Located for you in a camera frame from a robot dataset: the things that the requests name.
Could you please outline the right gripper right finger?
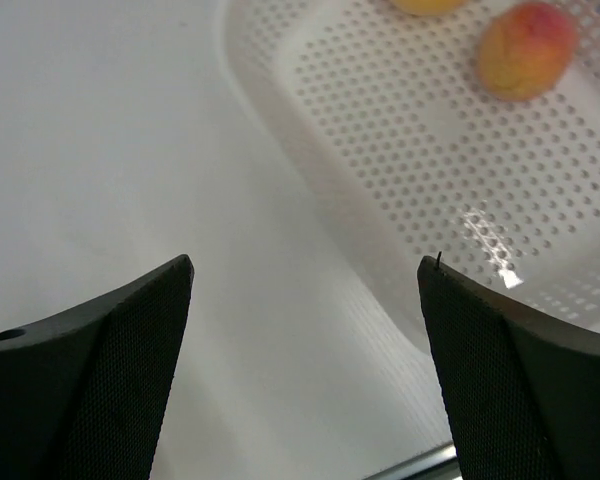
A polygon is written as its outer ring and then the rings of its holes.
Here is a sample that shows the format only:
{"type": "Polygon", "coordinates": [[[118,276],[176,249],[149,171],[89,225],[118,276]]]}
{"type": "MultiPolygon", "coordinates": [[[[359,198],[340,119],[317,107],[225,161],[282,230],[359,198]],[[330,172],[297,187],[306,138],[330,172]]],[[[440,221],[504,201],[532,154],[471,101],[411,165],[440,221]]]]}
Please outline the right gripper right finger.
{"type": "Polygon", "coordinates": [[[600,479],[600,334],[424,257],[421,310],[461,475],[600,479]]]}

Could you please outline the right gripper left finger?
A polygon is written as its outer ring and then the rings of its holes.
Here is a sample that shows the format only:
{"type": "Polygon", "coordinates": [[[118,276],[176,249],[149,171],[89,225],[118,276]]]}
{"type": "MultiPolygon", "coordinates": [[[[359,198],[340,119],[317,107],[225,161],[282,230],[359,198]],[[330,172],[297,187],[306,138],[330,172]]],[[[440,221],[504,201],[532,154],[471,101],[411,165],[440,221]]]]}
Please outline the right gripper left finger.
{"type": "Polygon", "coordinates": [[[180,255],[0,332],[0,479],[150,476],[193,280],[180,255]]]}

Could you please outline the peach fruit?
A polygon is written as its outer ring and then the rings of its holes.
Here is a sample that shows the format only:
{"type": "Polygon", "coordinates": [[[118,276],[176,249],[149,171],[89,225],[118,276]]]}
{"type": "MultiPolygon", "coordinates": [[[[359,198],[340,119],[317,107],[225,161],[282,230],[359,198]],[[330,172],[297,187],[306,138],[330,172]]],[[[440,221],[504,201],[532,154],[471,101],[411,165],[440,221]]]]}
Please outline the peach fruit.
{"type": "Polygon", "coordinates": [[[476,74],[490,94],[523,102],[551,90],[579,42],[575,20],[544,1],[519,3],[494,18],[476,51],[476,74]]]}

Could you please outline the orange fruit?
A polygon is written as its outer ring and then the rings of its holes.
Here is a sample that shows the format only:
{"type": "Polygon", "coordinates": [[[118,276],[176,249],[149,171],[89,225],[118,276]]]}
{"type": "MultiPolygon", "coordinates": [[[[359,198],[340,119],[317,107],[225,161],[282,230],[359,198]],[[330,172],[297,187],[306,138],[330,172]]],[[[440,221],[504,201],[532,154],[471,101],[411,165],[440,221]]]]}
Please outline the orange fruit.
{"type": "Polygon", "coordinates": [[[466,3],[466,0],[391,0],[402,12],[419,17],[445,15],[466,3]]]}

